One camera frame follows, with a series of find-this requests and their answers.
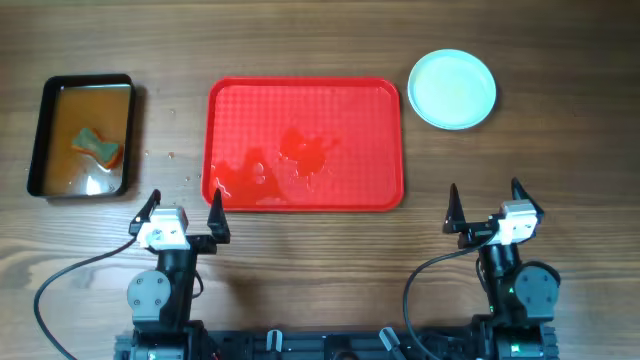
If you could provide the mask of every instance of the wooden table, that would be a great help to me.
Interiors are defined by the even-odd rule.
[[[224,75],[393,81],[403,97],[406,195],[384,214],[229,215],[232,243],[198,264],[206,290],[192,318],[210,330],[400,326],[410,271],[456,248],[455,236],[441,234],[449,184],[479,221],[518,176],[548,213],[521,254],[562,274],[554,322],[562,359],[638,358],[638,2],[9,3],[0,8],[0,359],[59,358],[35,323],[35,290],[127,241],[153,188],[185,206],[191,232],[206,230],[198,175],[207,95]],[[438,130],[406,99],[412,65],[441,48],[475,54],[499,86],[495,113],[470,131]],[[146,90],[130,190],[101,201],[29,197],[44,82],[109,72]],[[416,324],[463,324],[487,311],[474,260],[420,276]],[[79,358],[109,359],[113,336],[132,328],[129,280],[154,265],[136,248],[77,270],[47,290],[43,316]]]

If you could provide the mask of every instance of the white plate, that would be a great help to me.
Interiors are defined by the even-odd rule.
[[[425,55],[411,70],[409,102],[422,119],[447,130],[470,128],[491,112],[496,83],[475,56],[460,50]]]

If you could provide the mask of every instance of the black metal tray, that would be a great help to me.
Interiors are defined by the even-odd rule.
[[[56,107],[60,92],[65,88],[76,87],[106,87],[124,85],[130,87],[128,113],[126,119],[126,130],[124,149],[122,152],[122,168],[119,169],[121,181],[119,186],[109,188],[109,191],[97,194],[87,194],[81,192],[69,192],[62,194],[50,194],[44,189],[47,162],[49,160],[50,142],[52,140],[52,128],[56,113]],[[95,196],[113,196],[123,194],[127,189],[128,168],[131,151],[132,123],[135,108],[135,87],[131,78],[126,74],[102,74],[102,75],[70,75],[54,76],[44,85],[42,92],[42,102],[40,105],[40,116],[33,145],[31,158],[31,168],[27,180],[27,191],[32,196],[44,198],[78,198]]]

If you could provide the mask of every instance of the black cable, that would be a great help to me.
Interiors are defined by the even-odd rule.
[[[53,344],[53,346],[56,347],[56,349],[58,349],[58,351],[60,351],[62,353],[62,355],[64,355],[67,359],[70,360],[76,360],[76,358],[71,355],[59,342],[58,340],[56,340],[56,338],[53,336],[53,334],[51,334],[51,331],[49,331],[49,329],[47,328],[47,325],[45,325],[44,320],[42,319],[42,315],[40,315],[40,297],[42,296],[42,293],[44,292],[44,289],[47,288],[47,286],[51,285],[52,282],[54,282],[57,278],[59,278],[60,276],[68,273],[69,271],[75,270],[81,266],[90,264],[92,262],[96,262],[102,259],[106,259],[110,256],[113,256],[119,252],[122,252],[123,250],[127,249],[129,246],[133,245],[133,243],[136,242],[136,238],[131,239],[129,242],[127,242],[126,244],[120,246],[119,248],[110,251],[108,253],[102,254],[102,255],[98,255],[96,257],[92,257],[91,259],[87,259],[87,260],[83,260],[80,261],[78,263],[75,263],[71,266],[68,266],[60,271],[58,271],[57,273],[53,274],[50,278],[48,278],[42,285],[40,285],[40,288],[38,289],[38,291],[36,291],[36,296],[33,298],[33,313],[36,316],[36,321],[38,321],[38,325],[40,325],[40,329],[42,330],[42,332],[44,333],[44,335],[47,337],[47,339],[49,339],[49,341],[51,341],[51,343]]]
[[[482,275],[482,270],[480,270],[480,257],[476,259],[476,275],[478,275],[478,280],[480,280],[480,285],[482,285],[482,290],[487,292],[487,283],[484,281],[484,276]]]
[[[200,277],[200,274],[198,274],[198,270],[196,270],[196,279],[198,279],[198,284],[200,285],[200,292],[197,294],[193,294],[191,296],[192,299],[197,298],[198,296],[202,295],[202,293],[204,292],[204,284],[202,283],[202,278]]]
[[[431,351],[429,351],[429,349],[427,349],[424,345],[422,345],[422,342],[420,341],[420,339],[418,339],[418,336],[416,335],[415,331],[413,330],[413,326],[411,326],[411,321],[409,320],[409,290],[411,289],[411,284],[413,283],[413,280],[416,278],[416,276],[418,276],[418,274],[420,274],[422,272],[422,270],[426,269],[427,267],[438,263],[440,261],[443,260],[448,260],[448,259],[453,259],[456,258],[458,256],[462,256],[462,255],[466,255],[469,253],[472,253],[474,251],[478,251],[481,247],[487,245],[488,243],[491,242],[491,240],[493,240],[493,236],[488,238],[485,242],[483,242],[480,245],[474,246],[474,247],[470,247],[470,248],[466,248],[466,249],[462,249],[460,251],[456,251],[450,254],[446,254],[446,255],[442,255],[442,256],[438,256],[436,258],[433,258],[429,261],[427,261],[426,263],[418,266],[418,268],[416,268],[411,275],[409,276],[409,279],[407,279],[407,284],[404,286],[404,293],[402,294],[402,315],[404,316],[404,323],[407,326],[407,331],[409,332],[409,335],[411,335],[411,338],[413,339],[413,341],[416,343],[416,345],[418,346],[418,348],[420,348],[420,350],[422,350],[422,352],[424,352],[431,360],[440,360],[440,358],[438,358],[437,356],[435,356],[433,353],[431,353]]]

